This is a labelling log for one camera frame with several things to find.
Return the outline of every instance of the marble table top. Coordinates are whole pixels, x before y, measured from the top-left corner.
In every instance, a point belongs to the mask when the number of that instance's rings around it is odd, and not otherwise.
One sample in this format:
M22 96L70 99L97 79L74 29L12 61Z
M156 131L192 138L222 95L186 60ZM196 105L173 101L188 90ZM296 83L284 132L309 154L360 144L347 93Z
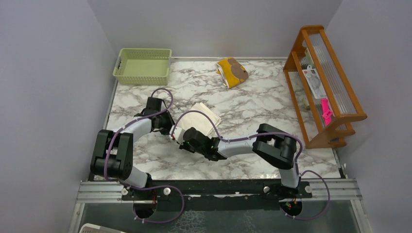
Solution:
M195 103L202 102L222 122L218 130L223 137L253 133L259 124L268 123L302 139L291 95L283 74L284 61L240 61L249 73L244 83L227 89L213 61L179 61L171 64L169 84L174 103L170 113L176 120ZM140 113L147 97L158 86L118 84L107 129L124 126ZM156 97L166 100L166 92ZM305 119L305 124L314 122ZM200 154L179 150L179 146L160 133L150 133L134 144L133 165L149 172L153 179L267 179L279 178L279 171L256 154L238 155L227 160L209 161ZM340 177L332 149L308 149L298 159L299 170L318 172L326 178ZM311 174L305 178L316 178Z

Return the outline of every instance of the white folded cloth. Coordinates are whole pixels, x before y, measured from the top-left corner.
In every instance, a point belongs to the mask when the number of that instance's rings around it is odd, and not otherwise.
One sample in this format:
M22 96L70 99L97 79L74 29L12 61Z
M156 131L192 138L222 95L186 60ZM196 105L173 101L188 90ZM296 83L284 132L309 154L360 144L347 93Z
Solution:
M191 110L197 110L206 114L212 121L215 126L218 126L222 119L214 114L206 105L202 103L196 103ZM186 114L180 121L177 123L177 126L183 130L188 130L191 127L194 127L196 130L200 131L204 135L208 136L213 131L213 126L210 124L209 120L202 114L199 113L189 113Z

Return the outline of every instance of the pink object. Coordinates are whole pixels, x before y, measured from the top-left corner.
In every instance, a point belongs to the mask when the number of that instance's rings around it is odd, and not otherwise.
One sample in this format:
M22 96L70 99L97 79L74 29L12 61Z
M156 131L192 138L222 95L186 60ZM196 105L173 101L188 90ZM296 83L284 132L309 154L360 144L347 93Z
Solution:
M329 109L329 101L326 98L322 99L321 102L323 111L322 117L325 119L325 124L328 125L332 121L333 112Z

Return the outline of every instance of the green plastic basket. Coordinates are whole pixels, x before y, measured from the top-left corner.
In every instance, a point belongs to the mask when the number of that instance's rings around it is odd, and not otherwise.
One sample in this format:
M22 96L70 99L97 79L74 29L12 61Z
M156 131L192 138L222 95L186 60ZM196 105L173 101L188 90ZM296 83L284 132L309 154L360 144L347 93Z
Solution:
M126 85L167 85L172 50L121 49L113 76Z

